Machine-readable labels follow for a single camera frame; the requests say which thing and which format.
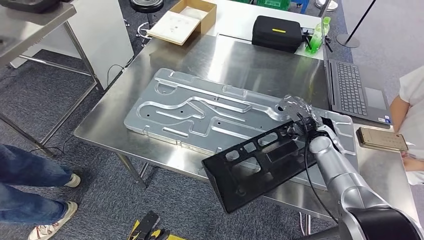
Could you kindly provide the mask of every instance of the green container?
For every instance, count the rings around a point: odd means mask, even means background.
[[[232,0],[233,2],[239,2],[243,4],[248,4],[250,0]]]
[[[290,0],[257,0],[257,5],[287,11],[290,6]]]

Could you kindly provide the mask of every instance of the metal panel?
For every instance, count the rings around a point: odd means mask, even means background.
[[[161,68],[124,124],[151,138],[213,155],[288,122],[290,117],[279,106],[280,101],[278,97]],[[314,111],[332,120],[348,159],[358,169],[352,119],[319,108]],[[246,164],[257,168],[253,163]],[[310,174],[312,182],[325,190],[316,166]],[[294,181],[308,185],[306,177],[300,174]]]

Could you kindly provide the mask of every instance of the person's arm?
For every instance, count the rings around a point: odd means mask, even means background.
[[[390,113],[393,120],[394,131],[397,133],[401,128],[402,122],[408,113],[410,104],[401,99],[398,95],[390,104]]]
[[[415,159],[410,156],[402,158],[403,165],[405,166],[405,171],[424,171],[424,161],[423,159]]]

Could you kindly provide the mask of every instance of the green bottle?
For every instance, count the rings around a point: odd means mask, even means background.
[[[324,25],[324,33],[327,35],[330,31],[330,21],[331,18],[326,16],[323,20]],[[321,23],[318,23],[315,27],[315,31],[313,32],[312,39],[310,40],[310,46],[311,48],[306,45],[305,52],[309,55],[315,55],[318,52],[318,49],[321,47],[321,44],[323,43],[323,37],[321,32]]]

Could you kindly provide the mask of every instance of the laptop keyboard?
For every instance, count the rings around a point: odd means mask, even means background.
[[[337,74],[341,109],[346,112],[368,116],[358,67],[337,62]]]

